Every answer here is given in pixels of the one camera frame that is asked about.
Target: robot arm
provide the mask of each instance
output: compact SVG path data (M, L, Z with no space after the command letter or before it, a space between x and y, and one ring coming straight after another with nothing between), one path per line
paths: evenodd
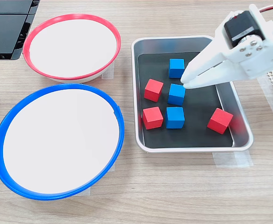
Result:
M255 5L231 12L215 30L211 43L186 67L187 89L254 79L273 71L273 21Z

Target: blue rim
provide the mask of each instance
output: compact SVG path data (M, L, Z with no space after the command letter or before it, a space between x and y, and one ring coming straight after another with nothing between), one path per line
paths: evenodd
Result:
M36 100L37 98L39 98L43 95L46 95L46 94L54 92L54 91L66 90L66 89L80 89L80 90L87 90L87 91L93 92L93 93L101 96L102 98L104 98L112 106L112 108L114 109L114 114L115 114L118 124L119 124L119 140L118 140L117 148L116 148L115 153L113 154L111 160L107 164L107 166L91 181L89 181L88 183L86 183L76 189L62 192L62 193L58 193L58 194L42 194L42 193L36 193L36 192L30 191L30 190L27 190L27 189L23 188L22 186L18 185L11 178L11 176L9 175L9 173L6 170L6 167L4 164L4 158L3 158L3 143L4 143L6 132L8 130L10 123L14 119L14 117L26 105L28 105L29 103L31 103L32 101ZM83 190L91 187L98 180L100 180L108 172L108 170L111 168L111 166L115 163L115 161L121 151L123 141L124 141L124 119L123 119L120 107L115 103L115 101L109 95L107 95L105 92L103 92L95 87L84 85L84 84L58 84L58 85L50 86L50 87L41 89L35 93L32 93L31 95L24 98L22 101L20 101L16 106L14 106L11 109L11 111L6 115L6 117L1 122L1 124L0 124L0 179L9 189L11 189L15 193L17 193L23 197L26 197L26 198L35 199L35 200L43 200L43 201L66 198L66 197L69 197L69 196L72 196L72 195L82 192Z

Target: wood grain surface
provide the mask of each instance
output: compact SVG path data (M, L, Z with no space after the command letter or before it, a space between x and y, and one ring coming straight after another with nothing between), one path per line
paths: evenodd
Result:
M216 168L211 153L147 154L135 142L131 52L140 37L211 35L230 11L273 1L45 1L31 30L52 17L87 13L112 22L122 37L114 80L89 82L120 105L125 141L114 172L90 196L34 201L0 180L0 224L273 224L273 113L256 80L236 82L252 127L253 166ZM265 13L273 18L273 11ZM71 46L72 41L65 43ZM21 57L0 61L0 122L25 96L57 84L33 72Z

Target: screw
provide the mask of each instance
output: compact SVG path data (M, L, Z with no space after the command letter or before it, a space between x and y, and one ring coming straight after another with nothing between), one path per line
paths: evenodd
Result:
M256 44L257 44L256 41L251 41L251 42L250 42L250 45L251 45L251 46L255 46Z

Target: cube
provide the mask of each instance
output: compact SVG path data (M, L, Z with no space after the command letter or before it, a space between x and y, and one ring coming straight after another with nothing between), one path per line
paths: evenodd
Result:
M229 123L231 122L232 118L233 118L232 114L223 111L219 108L216 108L207 127L220 134L223 134L227 127L229 126Z
M184 111L182 107L167 107L166 108L166 128L179 129L182 128L185 122Z
M158 106L143 109L143 122L147 130L161 127L164 118Z
M181 78L184 72L184 59L170 59L169 77Z
M145 87L144 98L157 102L161 95L163 85L164 84L162 82L149 79Z
M168 104L182 106L185 96L185 88L182 85L171 84Z

